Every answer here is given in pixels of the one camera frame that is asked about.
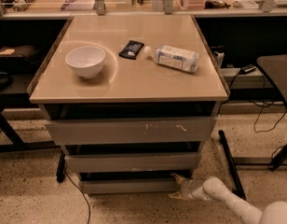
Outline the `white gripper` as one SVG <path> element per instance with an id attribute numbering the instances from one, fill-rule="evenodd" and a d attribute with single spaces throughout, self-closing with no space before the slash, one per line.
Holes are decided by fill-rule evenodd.
<path id="1" fill-rule="evenodd" d="M 182 175 L 176 173 L 171 174 L 175 181 L 180 185 L 180 191 L 169 193 L 168 196 L 177 200 L 207 200 L 208 195 L 203 190 L 202 181 L 185 179 Z"/>

